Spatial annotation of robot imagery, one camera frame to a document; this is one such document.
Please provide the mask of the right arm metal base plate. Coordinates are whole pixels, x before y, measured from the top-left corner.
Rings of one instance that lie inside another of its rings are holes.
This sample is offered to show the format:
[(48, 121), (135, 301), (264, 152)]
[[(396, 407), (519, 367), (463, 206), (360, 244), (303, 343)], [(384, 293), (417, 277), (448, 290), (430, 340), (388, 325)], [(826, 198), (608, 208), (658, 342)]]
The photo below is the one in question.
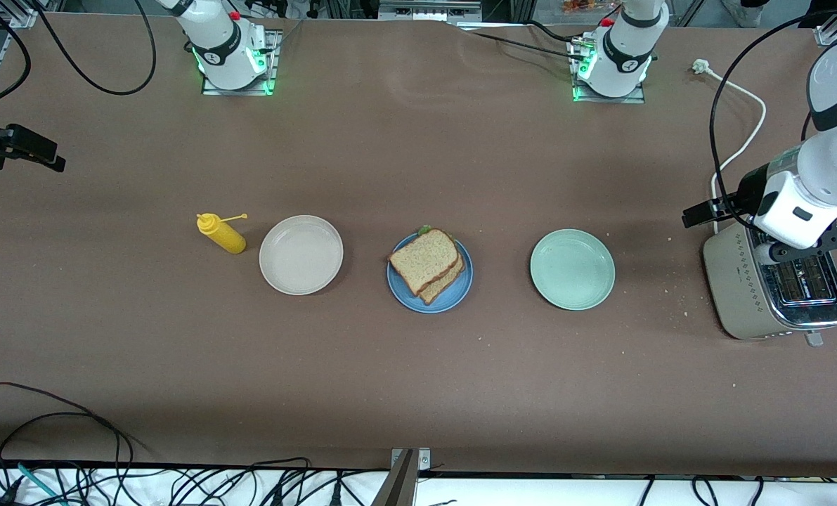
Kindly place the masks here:
[(235, 23), (239, 44), (225, 54), (194, 48), (202, 93), (212, 96), (271, 96), (280, 63), (283, 30), (252, 22)]

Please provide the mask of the mint green round plate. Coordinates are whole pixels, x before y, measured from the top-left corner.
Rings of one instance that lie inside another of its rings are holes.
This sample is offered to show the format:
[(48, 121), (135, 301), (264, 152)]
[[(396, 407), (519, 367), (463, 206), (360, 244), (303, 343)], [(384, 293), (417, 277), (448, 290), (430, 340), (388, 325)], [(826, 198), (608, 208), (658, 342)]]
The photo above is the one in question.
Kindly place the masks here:
[(537, 292), (557, 308), (584, 311), (611, 294), (616, 266), (601, 240), (576, 228), (562, 228), (542, 237), (528, 262)]

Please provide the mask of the yellow mustard squeeze bottle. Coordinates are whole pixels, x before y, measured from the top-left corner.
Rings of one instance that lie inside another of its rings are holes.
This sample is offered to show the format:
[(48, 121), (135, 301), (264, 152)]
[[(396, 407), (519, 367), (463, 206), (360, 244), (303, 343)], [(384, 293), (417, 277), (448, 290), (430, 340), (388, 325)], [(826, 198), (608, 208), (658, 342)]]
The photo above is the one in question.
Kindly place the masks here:
[(216, 214), (197, 214), (197, 229), (207, 239), (222, 247), (226, 252), (232, 255), (238, 255), (247, 247), (247, 241), (228, 222), (245, 220), (247, 218), (247, 214), (224, 219)]

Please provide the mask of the brown toast bread slice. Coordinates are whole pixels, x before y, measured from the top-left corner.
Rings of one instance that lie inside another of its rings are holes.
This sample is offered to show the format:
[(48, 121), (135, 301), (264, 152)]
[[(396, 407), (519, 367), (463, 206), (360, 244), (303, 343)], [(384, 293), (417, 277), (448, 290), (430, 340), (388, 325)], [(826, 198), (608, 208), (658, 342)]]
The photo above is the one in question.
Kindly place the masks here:
[(428, 228), (418, 233), (408, 244), (387, 257), (390, 266), (415, 296), (421, 296), (429, 286), (440, 282), (449, 273), (459, 273), (461, 260), (456, 242), (440, 228)]
[(459, 253), (455, 265), (444, 273), (441, 278), (432, 282), (431, 285), (427, 286), (427, 288), (424, 288), (418, 297), (422, 299), (425, 305), (430, 305), (441, 295), (442, 292), (447, 290), (454, 284), (454, 282), (457, 281), (464, 269), (465, 260), (461, 253)]

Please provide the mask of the beige round plate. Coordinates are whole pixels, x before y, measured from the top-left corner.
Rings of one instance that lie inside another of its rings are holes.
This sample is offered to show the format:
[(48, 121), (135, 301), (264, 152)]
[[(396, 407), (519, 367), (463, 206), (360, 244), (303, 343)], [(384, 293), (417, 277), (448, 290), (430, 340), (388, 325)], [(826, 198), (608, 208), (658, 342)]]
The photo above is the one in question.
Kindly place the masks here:
[(309, 295), (337, 277), (344, 244), (329, 221), (312, 215), (292, 216), (265, 235), (258, 260), (261, 275), (272, 288), (293, 296)]

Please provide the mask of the blue round plate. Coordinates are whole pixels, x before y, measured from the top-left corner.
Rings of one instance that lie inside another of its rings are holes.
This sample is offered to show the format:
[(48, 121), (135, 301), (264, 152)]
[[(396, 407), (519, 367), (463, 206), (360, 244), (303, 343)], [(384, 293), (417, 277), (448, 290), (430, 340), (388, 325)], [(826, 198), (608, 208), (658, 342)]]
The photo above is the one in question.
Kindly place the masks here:
[(392, 263), (387, 262), (387, 285), (400, 304), (404, 305), (409, 310), (416, 313), (434, 314), (444, 313), (455, 308), (462, 300), (469, 294), (470, 288), (475, 278), (475, 269), (472, 261), (472, 256), (469, 255), (466, 247), (461, 241), (454, 239), (457, 249), (464, 260), (465, 268), (459, 276), (454, 279), (453, 284), (450, 284), (442, 291), (431, 304), (425, 304), (418, 296), (412, 294), (411, 290), (406, 284), (405, 279), (396, 272)]

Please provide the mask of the beige chrome toaster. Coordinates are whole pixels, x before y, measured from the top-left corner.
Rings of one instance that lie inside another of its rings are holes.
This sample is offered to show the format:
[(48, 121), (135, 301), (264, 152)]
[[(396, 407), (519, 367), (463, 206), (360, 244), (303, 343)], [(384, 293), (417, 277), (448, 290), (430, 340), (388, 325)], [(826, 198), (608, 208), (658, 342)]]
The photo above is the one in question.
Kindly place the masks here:
[(706, 241), (702, 259), (720, 324), (754, 342), (803, 333), (813, 348), (837, 326), (837, 270), (829, 253), (770, 264), (774, 241), (738, 223)]

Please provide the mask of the metal table edge bracket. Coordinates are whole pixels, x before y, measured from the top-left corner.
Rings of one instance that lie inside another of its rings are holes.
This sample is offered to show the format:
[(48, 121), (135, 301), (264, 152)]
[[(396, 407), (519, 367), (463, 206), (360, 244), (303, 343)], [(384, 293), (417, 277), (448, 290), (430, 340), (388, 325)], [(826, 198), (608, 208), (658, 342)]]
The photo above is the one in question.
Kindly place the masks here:
[(393, 448), (391, 468), (371, 506), (415, 506), (418, 475), (431, 463), (430, 448)]

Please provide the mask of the silver metal rail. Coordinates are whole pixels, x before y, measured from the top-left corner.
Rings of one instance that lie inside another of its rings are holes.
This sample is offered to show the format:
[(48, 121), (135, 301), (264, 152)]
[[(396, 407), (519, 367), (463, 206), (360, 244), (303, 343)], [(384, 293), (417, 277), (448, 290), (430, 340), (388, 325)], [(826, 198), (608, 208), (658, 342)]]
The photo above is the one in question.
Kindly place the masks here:
[(379, 20), (440, 20), (482, 22), (480, 0), (379, 0)]

